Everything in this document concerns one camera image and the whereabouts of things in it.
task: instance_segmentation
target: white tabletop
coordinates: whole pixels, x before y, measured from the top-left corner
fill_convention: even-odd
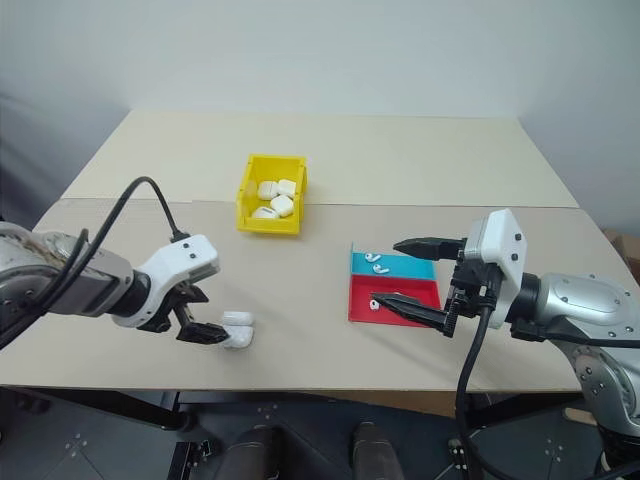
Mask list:
[[[58,202],[38,229],[95,234],[112,200]],[[201,286],[208,304],[199,321],[223,310],[257,318],[253,344],[242,351],[175,340],[177,329],[152,334],[116,326],[108,316],[48,315],[0,352],[0,384],[85,388],[454,390],[477,320],[460,319],[453,339],[432,329],[354,324],[347,320],[351,242],[390,251],[419,235],[460,238],[490,209],[312,205],[299,237],[258,236],[234,228],[234,205],[174,203],[179,226],[218,248],[222,271]],[[596,225],[575,208],[515,208],[528,237],[526,270],[596,272],[640,293]],[[157,202],[134,200],[106,247],[140,265],[166,244]],[[444,297],[452,262],[438,262]],[[490,331],[471,390],[565,390],[578,385],[567,360],[545,343]]]
[[[115,198],[149,175],[169,200],[231,202],[250,153],[306,157],[308,204],[577,206],[514,119],[139,110],[64,198]]]

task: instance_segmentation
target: yellow bin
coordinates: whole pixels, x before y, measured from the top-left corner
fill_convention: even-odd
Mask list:
[[[285,218],[251,218],[258,207],[269,202],[258,198],[258,185],[267,180],[286,178],[296,182],[293,213]],[[304,157],[250,155],[242,185],[236,198],[236,226],[244,232],[284,233],[297,235],[304,214],[304,191],[307,189],[307,167]]]

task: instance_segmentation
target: wire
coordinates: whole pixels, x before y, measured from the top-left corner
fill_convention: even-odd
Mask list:
[[[438,475],[436,475],[436,476],[435,476],[435,478],[434,478],[433,480],[440,480],[440,479],[441,479],[442,477],[444,477],[444,476],[447,474],[447,472],[448,472],[449,470],[451,470],[452,468],[453,468],[453,463],[450,463],[449,465],[447,465],[446,467],[444,467],[444,469],[443,469],[443,470],[442,470]]]
[[[58,275],[56,275],[56,278],[53,280],[53,282],[47,285],[47,287],[40,294],[40,298],[38,299],[38,303],[40,305],[44,305],[51,298],[51,296],[55,294],[56,290],[60,288],[60,285],[62,285],[62,282],[64,282],[65,278],[67,278],[67,276],[69,275],[69,272],[71,271],[71,268],[73,267],[73,265],[76,263],[76,260],[80,256],[80,253],[82,252],[82,247],[84,247],[88,239],[89,239],[89,230],[87,230],[86,228],[83,228],[76,240],[76,243],[73,245],[73,250],[69,254],[67,261],[64,263],[62,270],[60,270],[60,272],[58,273]],[[38,317],[44,315],[45,313],[47,313],[46,310],[42,310],[42,307],[41,307],[41,311]]]
[[[41,300],[39,300],[39,304],[42,304],[44,299],[55,293],[55,290],[60,286],[60,284],[64,281],[65,277],[69,274],[69,271],[76,263],[76,260],[80,256],[82,252],[82,247],[84,247],[87,242],[87,238],[89,237],[89,230],[83,228],[76,240],[76,243],[73,245],[73,250],[69,254],[62,270],[56,276],[56,278],[47,286],[47,288],[40,294]],[[46,310],[43,310],[41,307],[36,305],[36,312],[34,315],[26,317],[26,320],[18,322],[12,326],[10,326],[6,331],[2,331],[0,328],[0,349],[6,347],[9,343],[11,343],[18,335],[24,332],[27,328],[35,323],[41,316],[47,313]]]
[[[492,311],[493,309],[491,307],[483,307],[480,309],[480,321],[478,322],[478,328],[476,329],[475,336],[471,342],[471,347],[469,348],[469,353],[467,353],[467,358],[464,361],[460,377],[458,378],[455,401],[456,423],[458,424],[462,445],[469,453],[469,459],[474,459],[484,470],[499,480],[517,480],[515,477],[512,477],[511,475],[508,475],[494,467],[487,462],[484,457],[482,457],[478,451],[478,447],[473,443],[471,435],[469,435],[469,428],[467,426],[467,418],[465,414],[465,395],[469,384],[469,378],[471,377],[471,372],[473,371],[478,354],[482,348],[482,343],[487,333],[487,328],[489,327],[489,318],[491,317]],[[592,477],[588,477],[586,480],[615,480],[618,477],[637,471],[640,471],[640,460],[626,465],[621,465],[613,470],[609,470],[608,472],[602,472]],[[482,478],[482,473],[477,471],[476,465],[473,464],[473,462],[469,462],[469,474],[470,478]]]
[[[173,233],[173,239],[179,239],[181,236],[184,235],[183,232],[181,232],[176,226],[176,222],[173,219],[173,215],[171,214],[169,205],[167,204],[167,201],[165,200],[164,195],[162,195],[162,192],[160,191],[160,187],[158,187],[158,184],[149,177],[136,178],[133,182],[129,184],[129,186],[125,189],[125,191],[122,192],[122,195],[120,195],[120,198],[118,199],[114,207],[111,209],[111,212],[109,213],[106,220],[100,227],[100,230],[98,230],[98,233],[93,239],[93,242],[91,243],[87,251],[84,253],[84,255],[78,261],[78,265],[72,271],[66,272],[65,277],[62,277],[62,280],[60,281],[61,284],[57,289],[57,291],[42,303],[41,309],[44,313],[46,313],[66,293],[69,287],[71,287],[71,285],[73,285],[73,283],[78,279],[82,271],[86,268],[86,266],[89,264],[93,256],[96,254],[96,252],[104,242],[104,239],[106,238],[107,234],[111,230],[111,227],[113,227],[113,224],[118,218],[118,215],[120,215],[120,213],[122,212],[122,209],[127,204],[127,201],[129,201],[129,198],[133,194],[134,190],[143,183],[148,183],[149,185],[151,185],[154,192],[158,196],[158,200],[162,205],[162,209],[164,210],[165,216],[167,217],[167,222],[169,223],[169,227],[171,228],[171,232]]]
[[[591,347],[612,347],[612,348],[640,348],[640,340],[610,340],[608,338],[581,338],[567,333],[546,332],[547,340],[560,340],[563,342],[577,343],[579,345],[589,345]]]

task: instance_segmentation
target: white wall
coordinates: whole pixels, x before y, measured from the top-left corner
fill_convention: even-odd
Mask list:
[[[599,224],[640,234],[634,0],[0,0],[0,21],[25,223],[151,107],[517,116]]]

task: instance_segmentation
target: cardboard box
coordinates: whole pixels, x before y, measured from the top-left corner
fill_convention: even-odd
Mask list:
[[[640,238],[612,229],[602,231],[627,264],[631,274],[640,284]]]

